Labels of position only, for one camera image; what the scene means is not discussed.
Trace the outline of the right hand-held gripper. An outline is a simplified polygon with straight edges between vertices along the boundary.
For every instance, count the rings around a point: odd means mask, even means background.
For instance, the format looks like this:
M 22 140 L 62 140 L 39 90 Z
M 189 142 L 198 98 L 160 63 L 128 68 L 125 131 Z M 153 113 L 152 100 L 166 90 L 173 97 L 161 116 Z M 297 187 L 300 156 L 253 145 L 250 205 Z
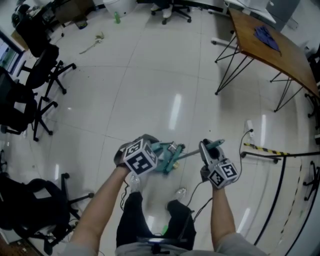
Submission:
M 203 139 L 198 145 L 204 166 L 210 171 L 208 181 L 214 189 L 222 189 L 239 178 L 235 165 L 226 157 L 221 148 L 224 142 L 224 139 L 216 141 Z

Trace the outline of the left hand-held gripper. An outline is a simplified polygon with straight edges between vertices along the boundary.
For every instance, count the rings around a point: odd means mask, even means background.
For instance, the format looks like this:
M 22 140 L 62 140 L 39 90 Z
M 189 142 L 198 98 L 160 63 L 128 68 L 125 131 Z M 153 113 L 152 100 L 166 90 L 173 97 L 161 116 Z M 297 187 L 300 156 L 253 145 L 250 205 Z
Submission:
M 121 145 L 114 156 L 114 163 L 117 167 L 127 168 L 136 176 L 154 171 L 160 165 L 160 161 L 152 145 L 159 142 L 154 136 L 143 134 L 134 141 Z M 186 146 L 174 141 L 161 143 L 161 146 L 166 150 L 163 173 L 169 174 Z

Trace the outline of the person's right hand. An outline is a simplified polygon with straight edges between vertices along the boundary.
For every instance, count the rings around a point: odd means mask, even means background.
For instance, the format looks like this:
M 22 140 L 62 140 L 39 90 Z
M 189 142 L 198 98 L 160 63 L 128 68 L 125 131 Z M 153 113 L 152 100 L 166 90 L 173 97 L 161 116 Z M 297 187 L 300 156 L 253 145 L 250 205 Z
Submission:
M 210 170 L 206 166 L 203 166 L 201 168 L 200 175 L 203 183 L 208 181 L 208 176 L 210 175 L 210 173 L 211 173 Z

